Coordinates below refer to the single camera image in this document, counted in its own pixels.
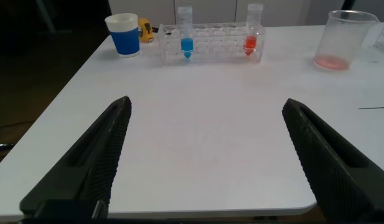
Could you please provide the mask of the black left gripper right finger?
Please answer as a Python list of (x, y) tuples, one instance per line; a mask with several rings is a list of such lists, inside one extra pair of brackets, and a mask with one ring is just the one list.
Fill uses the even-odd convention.
[(303, 103), (288, 99), (282, 115), (326, 219), (384, 223), (384, 170)]

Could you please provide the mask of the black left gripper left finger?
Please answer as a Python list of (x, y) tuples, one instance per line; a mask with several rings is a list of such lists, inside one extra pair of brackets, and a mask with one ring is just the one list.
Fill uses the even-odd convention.
[(21, 200), (26, 219), (97, 219), (108, 216), (129, 120), (131, 100), (124, 96), (80, 136)]

